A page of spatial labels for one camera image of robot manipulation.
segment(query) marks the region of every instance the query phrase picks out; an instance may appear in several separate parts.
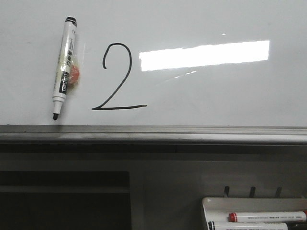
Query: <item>whiteboard marker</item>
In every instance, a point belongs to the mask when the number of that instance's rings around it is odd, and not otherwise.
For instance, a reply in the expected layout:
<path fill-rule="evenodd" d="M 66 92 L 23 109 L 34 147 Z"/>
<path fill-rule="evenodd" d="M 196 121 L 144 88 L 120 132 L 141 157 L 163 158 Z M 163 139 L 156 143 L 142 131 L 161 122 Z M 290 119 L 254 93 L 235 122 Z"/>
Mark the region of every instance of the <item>whiteboard marker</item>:
<path fill-rule="evenodd" d="M 293 222 L 306 221 L 307 211 L 299 212 L 232 212 L 230 222 Z"/>
<path fill-rule="evenodd" d="M 53 120 L 57 120 L 61 112 L 61 107 L 65 102 L 69 75 L 71 73 L 71 60 L 75 45 L 76 29 L 76 19 L 72 17 L 66 18 L 52 97 L 54 103 Z"/>
<path fill-rule="evenodd" d="M 236 223 L 214 222 L 208 223 L 209 230 L 306 230 L 307 223 Z"/>

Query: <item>handwritten number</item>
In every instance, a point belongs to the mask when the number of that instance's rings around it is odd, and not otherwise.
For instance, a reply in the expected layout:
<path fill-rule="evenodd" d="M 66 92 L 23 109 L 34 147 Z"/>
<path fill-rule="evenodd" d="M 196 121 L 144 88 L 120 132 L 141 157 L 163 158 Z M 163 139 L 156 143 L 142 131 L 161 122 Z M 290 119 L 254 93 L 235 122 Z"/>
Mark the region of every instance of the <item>handwritten number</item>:
<path fill-rule="evenodd" d="M 130 64 L 129 64 L 129 69 L 128 69 L 128 72 L 125 76 L 125 78 L 123 79 L 123 81 L 119 84 L 119 86 L 115 89 L 115 91 L 111 94 L 111 96 L 109 96 L 108 99 L 106 99 L 105 102 L 103 102 L 100 106 L 97 106 L 95 108 L 92 108 L 92 110 L 116 110 L 116 109 L 135 109 L 135 108 L 140 108 L 140 107 L 146 107 L 147 105 L 145 104 L 141 104 L 141 105 L 134 105 L 134 106 L 124 106 L 124 107 L 109 107 L 109 108 L 104 108 L 103 106 L 105 104 L 107 104 L 111 98 L 117 93 L 117 91 L 121 88 L 121 86 L 124 84 L 124 82 L 126 81 L 126 79 L 128 78 L 129 74 L 130 74 L 130 71 L 131 71 L 131 68 L 132 68 L 132 55 L 131 55 L 131 52 L 129 50 L 129 48 L 125 45 L 125 44 L 122 44 L 122 43 L 112 43 L 108 46 L 108 48 L 106 49 L 106 52 L 105 52 L 105 55 L 104 55 L 104 58 L 102 59 L 102 66 L 103 68 L 106 69 L 106 56 L 109 52 L 109 49 L 112 47 L 112 46 L 123 46 L 126 48 L 126 50 L 128 51 L 128 54 L 129 54 L 129 59 L 130 59 Z"/>

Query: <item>marker holder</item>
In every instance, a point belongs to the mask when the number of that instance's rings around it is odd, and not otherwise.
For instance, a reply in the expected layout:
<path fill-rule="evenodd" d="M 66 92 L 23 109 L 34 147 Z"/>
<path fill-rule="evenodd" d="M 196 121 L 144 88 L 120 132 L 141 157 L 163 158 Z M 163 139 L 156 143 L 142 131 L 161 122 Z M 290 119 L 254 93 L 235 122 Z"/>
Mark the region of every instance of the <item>marker holder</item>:
<path fill-rule="evenodd" d="M 208 222 L 228 222 L 232 212 L 283 212 L 307 209 L 305 198 L 229 198 L 205 197 L 202 200 L 202 220 L 204 229 L 208 230 Z"/>

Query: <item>red cap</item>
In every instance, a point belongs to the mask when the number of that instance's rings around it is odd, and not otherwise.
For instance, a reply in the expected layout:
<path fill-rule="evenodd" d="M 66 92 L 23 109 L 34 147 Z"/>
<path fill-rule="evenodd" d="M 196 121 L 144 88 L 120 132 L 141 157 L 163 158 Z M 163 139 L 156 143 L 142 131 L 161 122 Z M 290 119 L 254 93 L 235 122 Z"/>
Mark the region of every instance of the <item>red cap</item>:
<path fill-rule="evenodd" d="M 235 212 L 229 213 L 228 219 L 229 219 L 229 222 L 237 222 L 238 221 Z"/>

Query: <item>metal ledge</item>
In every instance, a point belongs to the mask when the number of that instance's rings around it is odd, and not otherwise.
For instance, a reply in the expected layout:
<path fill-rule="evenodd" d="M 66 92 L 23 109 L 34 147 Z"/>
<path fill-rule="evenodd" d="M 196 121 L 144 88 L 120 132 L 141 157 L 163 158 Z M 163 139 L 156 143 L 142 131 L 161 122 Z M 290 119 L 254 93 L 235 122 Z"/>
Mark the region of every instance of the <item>metal ledge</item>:
<path fill-rule="evenodd" d="M 306 127 L 0 126 L 0 144 L 164 143 L 306 145 Z"/>

